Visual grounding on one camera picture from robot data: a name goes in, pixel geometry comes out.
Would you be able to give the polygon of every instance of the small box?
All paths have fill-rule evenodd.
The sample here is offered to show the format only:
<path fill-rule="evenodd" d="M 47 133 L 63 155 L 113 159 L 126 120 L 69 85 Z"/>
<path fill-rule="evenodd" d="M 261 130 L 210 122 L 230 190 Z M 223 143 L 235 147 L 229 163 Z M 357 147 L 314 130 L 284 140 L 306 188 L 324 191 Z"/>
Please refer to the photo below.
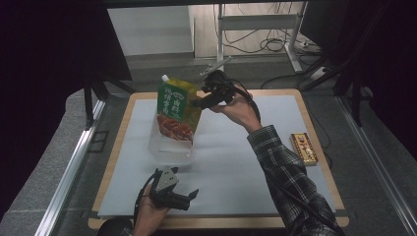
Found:
<path fill-rule="evenodd" d="M 152 122 L 148 149 L 156 161 L 163 165 L 188 165 L 193 158 L 193 142 L 176 141 L 162 135 L 156 117 Z"/>
<path fill-rule="evenodd" d="M 290 140 L 294 152 L 304 160 L 305 165 L 315 165 L 319 161 L 307 133 L 291 134 Z"/>

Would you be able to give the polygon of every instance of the aluminum rail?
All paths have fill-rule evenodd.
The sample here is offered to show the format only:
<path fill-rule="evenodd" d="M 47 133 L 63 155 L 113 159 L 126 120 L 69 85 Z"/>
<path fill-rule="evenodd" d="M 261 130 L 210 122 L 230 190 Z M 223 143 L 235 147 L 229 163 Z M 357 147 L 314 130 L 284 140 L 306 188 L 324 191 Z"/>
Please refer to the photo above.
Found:
<path fill-rule="evenodd" d="M 55 194 L 53 195 L 52 200 L 46 210 L 46 213 L 43 216 L 43 219 L 40 221 L 40 224 L 34 235 L 43 236 L 49 235 L 52 232 L 52 229 L 55 226 L 56 220 L 61 211 L 62 205 L 64 204 L 67 195 L 71 190 L 73 181 L 77 176 L 77 172 L 89 148 L 89 143 L 97 126 L 96 120 L 98 120 L 98 118 L 100 117 L 104 105 L 104 101 L 98 101 L 95 105 L 95 108 L 93 110 L 94 122 L 89 130 L 83 131 L 83 133 L 81 134 L 80 140 L 77 143 L 77 146 L 73 152 L 73 155 L 71 156 L 71 159 L 62 176 L 62 179 L 59 182 Z"/>
<path fill-rule="evenodd" d="M 402 196 L 401 192 L 396 188 L 395 183 L 390 178 L 389 173 L 384 167 L 384 164 L 381 162 L 378 153 L 375 151 L 374 147 L 369 141 L 365 131 L 361 127 L 358 127 L 356 122 L 353 120 L 352 116 L 350 115 L 350 107 L 346 99 L 337 96 L 336 101 L 339 103 L 344 117 L 346 118 L 362 150 L 365 152 L 365 155 L 370 161 L 371 166 L 374 169 L 378 179 L 380 180 L 380 183 L 383 186 L 396 213 L 398 214 L 399 219 L 404 224 L 404 227 L 407 230 L 408 235 L 416 236 L 417 221 L 410 205 Z"/>

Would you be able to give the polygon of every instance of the wall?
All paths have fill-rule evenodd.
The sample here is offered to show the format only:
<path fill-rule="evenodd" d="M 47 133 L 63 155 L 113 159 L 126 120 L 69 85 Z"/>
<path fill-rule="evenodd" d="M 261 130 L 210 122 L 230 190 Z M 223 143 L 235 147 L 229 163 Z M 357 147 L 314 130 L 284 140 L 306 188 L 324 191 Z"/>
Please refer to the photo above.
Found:
<path fill-rule="evenodd" d="M 109 9 L 125 56 L 192 52 L 188 6 Z"/>

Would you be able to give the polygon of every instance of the person's left hand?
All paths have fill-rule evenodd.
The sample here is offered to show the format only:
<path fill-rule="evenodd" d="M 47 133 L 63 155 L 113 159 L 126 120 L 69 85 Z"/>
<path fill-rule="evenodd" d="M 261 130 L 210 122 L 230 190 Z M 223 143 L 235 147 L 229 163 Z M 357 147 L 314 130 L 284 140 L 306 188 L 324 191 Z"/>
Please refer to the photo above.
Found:
<path fill-rule="evenodd" d="M 150 185 L 145 188 L 134 229 L 135 236 L 149 236 L 156 231 L 170 208 L 156 208 L 149 197 Z"/>

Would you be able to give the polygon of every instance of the person's right hand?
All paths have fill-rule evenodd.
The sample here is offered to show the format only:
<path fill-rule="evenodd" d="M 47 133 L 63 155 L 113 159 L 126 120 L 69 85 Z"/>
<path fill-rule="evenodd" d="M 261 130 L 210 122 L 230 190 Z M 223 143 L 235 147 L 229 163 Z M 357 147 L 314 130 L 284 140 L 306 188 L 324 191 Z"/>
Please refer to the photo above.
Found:
<path fill-rule="evenodd" d="M 227 105 L 215 105 L 210 110 L 225 114 L 231 121 L 243 126 L 249 134 L 262 128 L 251 104 L 238 92 L 235 92 L 233 100 Z"/>

